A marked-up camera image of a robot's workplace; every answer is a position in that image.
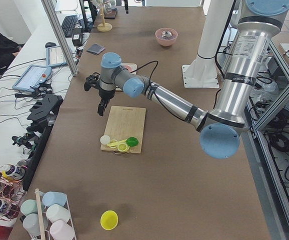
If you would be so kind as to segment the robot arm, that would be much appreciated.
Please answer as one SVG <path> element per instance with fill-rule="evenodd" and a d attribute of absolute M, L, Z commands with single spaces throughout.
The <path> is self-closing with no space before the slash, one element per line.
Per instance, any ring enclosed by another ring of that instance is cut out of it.
<path fill-rule="evenodd" d="M 204 111 L 146 76 L 128 72 L 121 57 L 108 52 L 102 56 L 100 74 L 92 74 L 84 83 L 86 91 L 98 90 L 101 98 L 97 112 L 103 115 L 116 88 L 136 98 L 146 96 L 173 116 L 193 125 L 200 133 L 203 151 L 216 159 L 234 155 L 240 145 L 242 117 L 257 74 L 272 37 L 277 35 L 289 11 L 289 0 L 244 0 L 241 3 L 239 32 L 218 101 Z"/>

